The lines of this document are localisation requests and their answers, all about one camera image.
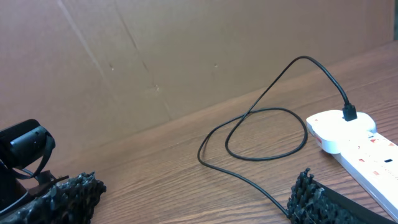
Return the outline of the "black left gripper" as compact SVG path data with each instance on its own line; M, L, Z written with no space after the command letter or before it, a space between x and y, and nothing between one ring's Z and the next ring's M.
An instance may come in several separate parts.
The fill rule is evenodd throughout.
M46 170L34 177L39 183L38 186L26 189L14 173L1 162L1 216L6 216L33 199L43 196L56 183L68 178L68 175L56 178Z

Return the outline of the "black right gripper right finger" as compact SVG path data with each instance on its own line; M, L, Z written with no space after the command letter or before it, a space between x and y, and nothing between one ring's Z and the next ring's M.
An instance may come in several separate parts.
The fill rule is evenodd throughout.
M314 180L305 169L292 186L287 218L294 224L395 224Z

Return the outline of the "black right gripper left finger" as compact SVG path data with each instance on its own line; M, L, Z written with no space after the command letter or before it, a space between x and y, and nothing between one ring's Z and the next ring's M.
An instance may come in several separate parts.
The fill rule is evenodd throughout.
M82 173L56 183L43 196L1 216L1 223L90 223L105 192L106 186L95 179L94 172Z

